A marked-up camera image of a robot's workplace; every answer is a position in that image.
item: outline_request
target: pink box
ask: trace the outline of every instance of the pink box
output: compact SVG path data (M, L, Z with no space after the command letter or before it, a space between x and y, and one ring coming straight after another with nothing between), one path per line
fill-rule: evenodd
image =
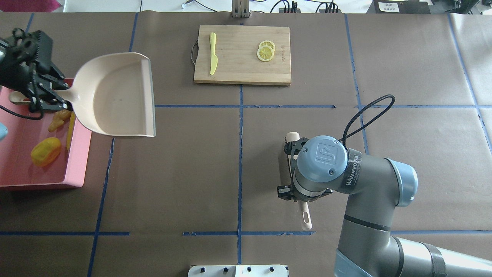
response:
M65 80L71 85L73 79ZM15 105L8 96L12 90L2 88L0 104L22 115L31 114L27 106ZM45 113L41 120L28 120L0 110L0 122L7 129L7 136L0 141L0 189L33 190L75 188L84 184L87 157L92 132L86 129L78 119L75 120L70 154L66 150L66 137L69 122L56 131L48 132L53 119L52 113ZM43 139L60 139L62 150L54 162L37 167L32 163L31 151Z

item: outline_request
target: shovel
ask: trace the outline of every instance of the shovel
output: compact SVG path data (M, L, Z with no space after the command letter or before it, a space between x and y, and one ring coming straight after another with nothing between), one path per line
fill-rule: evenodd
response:
M155 137L151 64L142 54L94 58L80 68L72 87L56 93L72 103L80 123L93 132Z

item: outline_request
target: wooden cutting board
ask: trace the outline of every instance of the wooden cutting board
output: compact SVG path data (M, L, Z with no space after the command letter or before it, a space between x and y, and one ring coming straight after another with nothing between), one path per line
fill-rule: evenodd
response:
M216 33L217 69L210 75L210 33ZM259 44L275 44L274 58L262 62ZM288 27L200 25L196 83L284 85L291 83L290 29Z

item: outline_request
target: gray robotic arm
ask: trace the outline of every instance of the gray robotic arm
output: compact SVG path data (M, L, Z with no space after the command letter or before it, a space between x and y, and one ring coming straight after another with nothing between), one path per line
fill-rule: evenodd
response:
M335 276L492 277L492 261L390 235L395 207L409 205L417 192L411 166L346 149L329 136L286 141L285 152L292 181L277 188L280 198L349 195Z

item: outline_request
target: light blue object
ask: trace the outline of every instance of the light blue object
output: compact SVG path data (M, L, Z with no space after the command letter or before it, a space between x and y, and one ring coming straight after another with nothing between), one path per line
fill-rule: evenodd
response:
M397 207L406 207L412 203L415 194L417 194L419 186L417 173L413 167L407 164L395 162L388 158L386 160L390 162L397 174L398 186L400 187L400 200Z
M8 134L7 127L0 122L0 141Z
M318 183L335 180L347 167L345 147L329 136L317 136L306 142L297 157L297 168L308 180Z
M335 258L335 270L336 277L372 277L371 274L358 267L349 258L345 257L337 249L337 257Z

